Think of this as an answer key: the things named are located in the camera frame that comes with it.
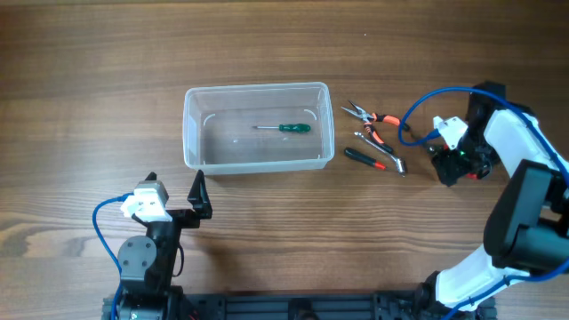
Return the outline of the clear plastic container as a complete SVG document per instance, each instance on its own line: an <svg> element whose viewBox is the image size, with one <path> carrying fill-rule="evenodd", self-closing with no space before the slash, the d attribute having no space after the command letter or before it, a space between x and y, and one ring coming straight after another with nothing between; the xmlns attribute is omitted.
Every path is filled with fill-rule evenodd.
<svg viewBox="0 0 569 320"><path fill-rule="evenodd" d="M318 170L335 153L322 82L195 87L186 92L183 155L207 175Z"/></svg>

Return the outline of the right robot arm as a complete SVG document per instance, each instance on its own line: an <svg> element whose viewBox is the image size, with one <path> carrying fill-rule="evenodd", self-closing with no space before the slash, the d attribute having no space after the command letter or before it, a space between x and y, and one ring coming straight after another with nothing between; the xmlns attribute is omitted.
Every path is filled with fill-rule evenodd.
<svg viewBox="0 0 569 320"><path fill-rule="evenodd" d="M534 112L506 99L503 84L467 90L463 118L434 118L425 142L447 187L481 180L497 164L509 175L485 225L483 243L452 268L436 271L413 296L419 315L481 316L484 302L514 284L544 282L568 271L568 163L545 138Z"/></svg>

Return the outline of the black red screwdriver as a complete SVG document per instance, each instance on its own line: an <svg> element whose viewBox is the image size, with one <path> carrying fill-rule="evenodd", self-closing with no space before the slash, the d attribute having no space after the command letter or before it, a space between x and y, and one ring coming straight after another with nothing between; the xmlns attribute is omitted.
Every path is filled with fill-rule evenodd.
<svg viewBox="0 0 569 320"><path fill-rule="evenodd" d="M352 159L352 160L355 160L355 161L362 163L362 164L366 164L366 165L371 166L375 169L382 170L382 171L386 170L385 164L380 163L376 159L374 159L370 156L367 156L367 155L355 150L354 148L344 148L344 155L347 156L348 158Z"/></svg>

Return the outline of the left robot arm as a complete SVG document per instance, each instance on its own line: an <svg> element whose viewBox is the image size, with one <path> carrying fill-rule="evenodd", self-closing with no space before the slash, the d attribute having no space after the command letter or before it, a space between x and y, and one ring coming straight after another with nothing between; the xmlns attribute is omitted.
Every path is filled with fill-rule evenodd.
<svg viewBox="0 0 569 320"><path fill-rule="evenodd" d="M198 171L188 192L188 209L166 209L169 199L164 184L155 173L139 182L122 201L124 216L146 228L143 236L133 236L120 247L117 261L120 291L113 299L111 319L198 319L183 289L172 285L183 259L181 231L199 228L212 217L212 205L205 177Z"/></svg>

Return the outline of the red handled cutters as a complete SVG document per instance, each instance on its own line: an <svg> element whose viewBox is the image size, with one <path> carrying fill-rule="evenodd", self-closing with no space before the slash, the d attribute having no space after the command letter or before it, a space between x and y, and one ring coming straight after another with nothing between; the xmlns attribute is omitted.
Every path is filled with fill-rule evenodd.
<svg viewBox="0 0 569 320"><path fill-rule="evenodd" d="M440 182L450 187L464 176L480 180L485 172L480 155L471 138L463 138L455 150L447 145L426 143L427 150Z"/></svg>

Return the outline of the orange black needle-nose pliers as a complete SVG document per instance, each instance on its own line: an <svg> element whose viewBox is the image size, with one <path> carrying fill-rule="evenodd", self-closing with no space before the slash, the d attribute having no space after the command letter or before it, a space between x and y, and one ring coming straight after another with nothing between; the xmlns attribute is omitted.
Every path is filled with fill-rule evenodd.
<svg viewBox="0 0 569 320"><path fill-rule="evenodd" d="M371 141L379 146L381 149L387 151L388 153L393 153L393 148L389 146L379 135L378 131L376 130L374 124L375 123L386 123L392 124L394 126L399 126L401 124L401 120L398 117L385 115L385 114L378 114L378 113L368 113L365 109L358 106L352 100L349 101L352 108L345 108L342 107L343 110L350 113L352 116L355 116L364 122L365 131L368 133L369 138Z"/></svg>

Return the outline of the green handled screwdriver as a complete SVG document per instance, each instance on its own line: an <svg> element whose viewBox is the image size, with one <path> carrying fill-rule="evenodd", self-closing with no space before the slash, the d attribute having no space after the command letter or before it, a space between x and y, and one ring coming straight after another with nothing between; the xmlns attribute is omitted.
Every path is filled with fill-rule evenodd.
<svg viewBox="0 0 569 320"><path fill-rule="evenodd" d="M256 130L278 130L280 132L295 133L307 133L311 131L311 126L309 124L279 124L274 126L255 125L252 128Z"/></svg>

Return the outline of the silver socket wrench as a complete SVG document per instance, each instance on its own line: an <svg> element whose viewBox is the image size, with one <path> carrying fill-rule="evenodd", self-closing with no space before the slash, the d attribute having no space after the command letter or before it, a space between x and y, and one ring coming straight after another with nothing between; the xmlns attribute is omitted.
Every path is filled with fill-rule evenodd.
<svg viewBox="0 0 569 320"><path fill-rule="evenodd" d="M357 136L360 140L367 143L368 145L379 150L384 156L390 158L392 160L392 162L395 164L397 172L401 176L405 176L407 174L406 164L405 164L405 161L403 158L400 158L398 156L391 154L383 146L377 145L376 143L374 143L371 140L369 140L368 138L366 138L361 132L354 132L354 135Z"/></svg>

